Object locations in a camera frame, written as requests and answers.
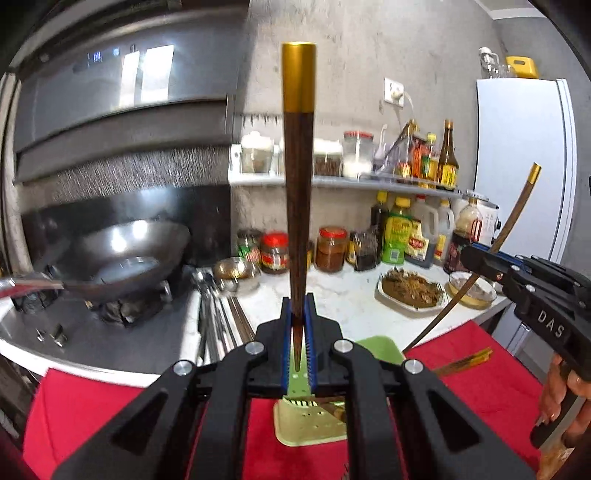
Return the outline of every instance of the hand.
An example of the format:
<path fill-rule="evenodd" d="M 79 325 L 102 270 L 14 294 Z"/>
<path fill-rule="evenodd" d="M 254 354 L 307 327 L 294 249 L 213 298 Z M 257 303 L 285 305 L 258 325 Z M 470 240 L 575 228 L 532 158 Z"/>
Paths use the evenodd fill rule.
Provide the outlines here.
<path fill-rule="evenodd" d="M 591 423 L 591 383 L 581 380 L 574 371 L 569 374 L 569 378 L 565 383 L 560 376 L 559 365 L 561 361 L 562 358 L 554 354 L 550 363 L 548 378 L 540 397 L 540 413 L 546 425 L 556 420 L 560 415 L 560 403 L 566 396 L 567 387 L 576 395 L 586 398 L 587 402 L 585 402 L 576 420 L 564 434 L 565 445 L 574 446 L 579 437 L 589 427 L 589 423 Z"/>

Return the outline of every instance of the electrical outlet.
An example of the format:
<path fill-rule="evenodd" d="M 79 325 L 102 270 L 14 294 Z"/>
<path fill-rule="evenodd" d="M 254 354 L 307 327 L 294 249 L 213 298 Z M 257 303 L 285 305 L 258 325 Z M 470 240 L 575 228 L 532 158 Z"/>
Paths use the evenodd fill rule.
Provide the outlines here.
<path fill-rule="evenodd" d="M 404 107 L 404 85 L 394 80 L 384 79 L 384 102 Z"/>

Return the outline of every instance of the gold chopstick tip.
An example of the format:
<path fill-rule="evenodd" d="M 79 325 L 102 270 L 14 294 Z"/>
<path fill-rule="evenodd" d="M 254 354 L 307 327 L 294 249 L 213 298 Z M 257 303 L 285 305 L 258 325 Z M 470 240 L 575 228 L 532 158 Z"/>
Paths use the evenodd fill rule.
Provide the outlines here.
<path fill-rule="evenodd" d="M 316 104 L 316 45 L 284 43 L 281 48 L 283 111 L 313 113 Z"/>
<path fill-rule="evenodd" d="M 535 182 L 538 181 L 538 177 L 540 176 L 541 171 L 542 167 L 540 167 L 537 163 L 534 163 L 531 166 L 530 175 L 527 177 L 527 181 L 532 185 L 535 185 Z"/>

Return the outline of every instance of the white refrigerator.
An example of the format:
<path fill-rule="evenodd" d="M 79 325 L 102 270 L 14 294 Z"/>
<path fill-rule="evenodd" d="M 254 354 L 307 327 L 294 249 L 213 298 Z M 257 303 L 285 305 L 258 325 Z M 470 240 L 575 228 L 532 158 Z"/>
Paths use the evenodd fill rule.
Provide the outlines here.
<path fill-rule="evenodd" d="M 538 183 L 501 250 L 560 263 L 573 217 L 577 144 L 566 80 L 486 79 L 478 90 L 479 141 L 474 190 L 507 219 L 533 162 Z M 525 348 L 542 369 L 551 350 L 509 309 L 493 337 L 516 355 Z"/>

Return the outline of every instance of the plate of food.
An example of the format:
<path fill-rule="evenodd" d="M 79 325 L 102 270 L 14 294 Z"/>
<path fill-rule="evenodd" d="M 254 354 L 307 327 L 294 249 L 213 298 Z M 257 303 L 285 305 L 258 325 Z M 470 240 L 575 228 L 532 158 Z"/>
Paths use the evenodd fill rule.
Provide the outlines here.
<path fill-rule="evenodd" d="M 454 272 L 450 274 L 448 283 L 449 292 L 455 295 L 464 286 L 464 283 L 468 281 L 468 278 L 470 278 L 468 272 Z M 495 288 L 484 278 L 479 277 L 460 301 L 473 309 L 485 309 L 491 305 L 495 298 Z"/>
<path fill-rule="evenodd" d="M 419 313 L 441 310 L 449 301 L 440 283 L 402 268 L 393 268 L 380 275 L 378 294 L 403 309 Z"/>

